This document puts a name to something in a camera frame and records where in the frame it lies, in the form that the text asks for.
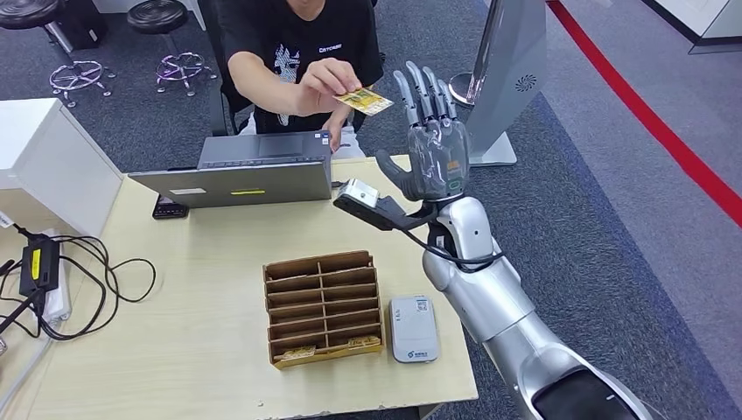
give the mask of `chrome stool leg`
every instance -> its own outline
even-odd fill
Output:
[[[170,34],[163,34],[162,37],[167,44],[170,55],[160,60],[159,65],[157,65],[155,73],[157,75],[158,93],[165,91],[163,81],[182,81],[185,86],[185,94],[187,96],[194,96],[196,92],[193,90],[193,85],[189,79],[197,76],[204,70],[209,74],[209,79],[217,78],[211,67],[206,66],[206,61],[202,56],[193,52],[178,52],[175,41]]]
[[[68,108],[74,108],[77,105],[77,102],[69,98],[69,93],[74,90],[96,85],[103,91],[103,96],[111,96],[111,91],[100,82],[100,79],[104,74],[110,79],[116,77],[116,74],[97,61],[72,61],[54,35],[57,30],[56,24],[44,26],[44,31],[49,36],[49,42],[64,63],[49,76],[52,93],[55,95],[63,93],[63,102]]]

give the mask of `laptop lid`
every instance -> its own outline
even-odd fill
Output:
[[[190,208],[329,200],[321,162],[131,173],[130,178]]]

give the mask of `robotic thumb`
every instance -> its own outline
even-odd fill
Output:
[[[379,165],[381,172],[392,181],[392,184],[402,190],[404,198],[410,201],[422,199],[416,188],[412,172],[405,171],[396,164],[386,150],[380,149],[376,152],[376,163]]]

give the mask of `robotic arm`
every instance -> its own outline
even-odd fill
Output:
[[[428,67],[421,72],[406,64],[420,102],[404,74],[394,76],[409,121],[412,170],[400,168],[384,150],[376,161],[406,199],[423,202],[420,210],[406,214],[358,179],[348,181],[334,205],[381,230],[400,230],[425,248],[425,275],[484,346],[524,419],[651,419],[628,388],[566,346],[538,317],[492,237],[484,207],[464,195],[469,138],[447,85]],[[423,224],[430,228],[427,242],[410,232]]]

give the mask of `gray laptop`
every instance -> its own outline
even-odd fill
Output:
[[[329,133],[209,137],[198,169],[129,177],[190,208],[329,200]]]

